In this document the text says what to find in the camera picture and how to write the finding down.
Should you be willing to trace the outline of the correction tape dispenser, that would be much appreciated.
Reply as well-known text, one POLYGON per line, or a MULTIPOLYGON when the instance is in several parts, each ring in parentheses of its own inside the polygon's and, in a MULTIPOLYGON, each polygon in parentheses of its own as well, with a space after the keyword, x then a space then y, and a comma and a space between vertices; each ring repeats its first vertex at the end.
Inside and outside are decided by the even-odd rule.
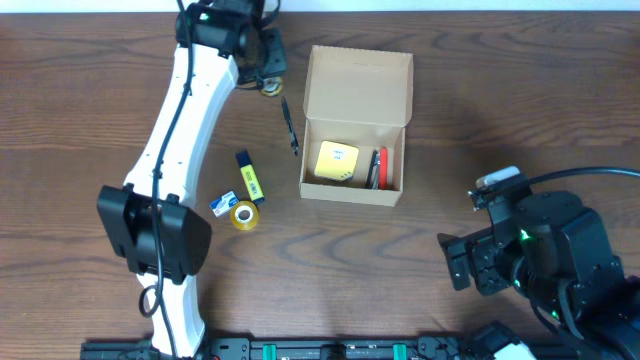
POLYGON ((260 93, 267 97, 276 97, 283 89, 283 80, 281 77, 271 77, 262 81, 260 93))

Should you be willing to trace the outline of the black pen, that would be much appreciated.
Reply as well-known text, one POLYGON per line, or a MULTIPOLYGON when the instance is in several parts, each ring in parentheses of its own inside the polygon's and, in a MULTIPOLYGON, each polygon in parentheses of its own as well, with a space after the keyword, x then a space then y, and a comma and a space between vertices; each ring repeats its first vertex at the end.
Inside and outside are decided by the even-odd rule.
POLYGON ((289 110, 289 107, 288 107, 288 103, 287 103, 286 98, 284 96, 281 97, 281 107, 282 107, 283 116, 284 116, 284 119, 285 119, 285 122, 286 122, 287 128, 288 128, 291 149, 293 151, 293 154, 295 156, 298 156, 298 154, 299 154, 299 144, 298 144, 297 136, 296 136, 296 133, 295 133, 295 130, 294 130, 294 125, 293 125, 293 121, 292 121, 292 118, 291 118, 291 114, 290 114, 290 110, 289 110))

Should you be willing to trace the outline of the red black stapler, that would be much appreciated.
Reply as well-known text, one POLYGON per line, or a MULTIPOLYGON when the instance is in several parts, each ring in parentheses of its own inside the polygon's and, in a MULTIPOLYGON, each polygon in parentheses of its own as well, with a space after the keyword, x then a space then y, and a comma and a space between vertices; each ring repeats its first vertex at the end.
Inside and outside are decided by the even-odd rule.
POLYGON ((374 150, 365 187, 372 190, 385 190, 387 188, 388 167, 388 149, 381 147, 374 150))

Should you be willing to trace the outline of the brown cardboard box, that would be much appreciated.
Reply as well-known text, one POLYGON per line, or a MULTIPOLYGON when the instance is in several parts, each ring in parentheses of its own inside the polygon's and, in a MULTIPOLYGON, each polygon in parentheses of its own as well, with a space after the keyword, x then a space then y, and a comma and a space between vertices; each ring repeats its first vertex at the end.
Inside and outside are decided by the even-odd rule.
POLYGON ((306 79, 299 177, 306 199, 393 207, 403 193, 406 127, 413 110, 411 53, 315 45, 306 79), (314 175, 319 148, 332 141, 359 148, 350 180, 314 175), (388 149, 385 190, 365 187, 371 156, 388 149))

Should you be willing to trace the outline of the yellow sticky note pad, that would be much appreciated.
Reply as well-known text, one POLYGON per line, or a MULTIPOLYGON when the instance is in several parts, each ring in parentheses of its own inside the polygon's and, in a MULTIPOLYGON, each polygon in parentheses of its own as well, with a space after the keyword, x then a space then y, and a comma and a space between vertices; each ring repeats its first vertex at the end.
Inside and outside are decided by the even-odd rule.
POLYGON ((359 148, 352 145, 323 141, 319 148, 314 175, 334 181, 350 180, 356 169, 359 148))

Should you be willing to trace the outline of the yellow clear tape roll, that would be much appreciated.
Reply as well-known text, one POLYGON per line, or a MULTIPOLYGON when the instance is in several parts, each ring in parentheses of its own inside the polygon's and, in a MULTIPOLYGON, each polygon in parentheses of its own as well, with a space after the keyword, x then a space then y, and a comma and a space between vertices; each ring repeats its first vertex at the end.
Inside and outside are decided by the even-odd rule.
POLYGON ((258 225, 260 216, 253 202, 240 201, 231 209, 230 219, 236 229, 247 231, 258 225))

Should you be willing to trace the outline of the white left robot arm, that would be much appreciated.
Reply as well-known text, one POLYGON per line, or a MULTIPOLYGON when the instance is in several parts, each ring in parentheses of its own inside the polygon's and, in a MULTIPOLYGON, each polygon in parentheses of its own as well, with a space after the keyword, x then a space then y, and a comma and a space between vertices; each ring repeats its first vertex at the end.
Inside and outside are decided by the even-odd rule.
POLYGON ((211 243, 210 224, 195 210, 198 181, 218 117, 236 89, 280 91, 287 69, 279 11, 263 0, 180 3, 176 49, 166 96, 142 154, 120 187, 103 186, 97 211, 114 253, 142 286, 141 315, 150 340, 89 343, 82 358, 210 359, 196 275, 211 243))

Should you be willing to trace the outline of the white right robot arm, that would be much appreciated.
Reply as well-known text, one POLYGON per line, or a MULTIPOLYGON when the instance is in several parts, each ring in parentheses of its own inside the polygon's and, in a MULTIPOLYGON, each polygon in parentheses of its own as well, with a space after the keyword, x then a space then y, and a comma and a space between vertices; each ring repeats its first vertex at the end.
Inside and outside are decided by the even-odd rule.
POLYGON ((469 196, 490 226, 466 236, 438 234, 455 290, 491 296, 513 288, 538 320, 582 359, 639 356, 639 279, 625 274, 601 216, 568 191, 532 191, 558 178, 612 174, 582 167, 529 178, 509 167, 481 177, 469 196))

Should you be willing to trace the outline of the yellow highlighter marker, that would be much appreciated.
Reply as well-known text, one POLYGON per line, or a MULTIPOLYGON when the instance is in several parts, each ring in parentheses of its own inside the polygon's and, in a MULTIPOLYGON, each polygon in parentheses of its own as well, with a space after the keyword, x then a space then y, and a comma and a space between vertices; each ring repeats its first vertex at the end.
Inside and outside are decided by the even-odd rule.
POLYGON ((265 201, 265 195, 248 151, 242 150, 238 152, 235 157, 251 201, 254 204, 263 203, 265 201))

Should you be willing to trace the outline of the blue white staples box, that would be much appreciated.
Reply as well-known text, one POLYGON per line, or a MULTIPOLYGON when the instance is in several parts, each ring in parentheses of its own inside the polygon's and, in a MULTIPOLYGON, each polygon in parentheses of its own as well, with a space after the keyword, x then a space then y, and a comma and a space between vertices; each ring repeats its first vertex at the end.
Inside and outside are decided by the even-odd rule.
POLYGON ((233 190, 221 195, 209 204, 210 209, 216 217, 228 213, 239 202, 233 190))

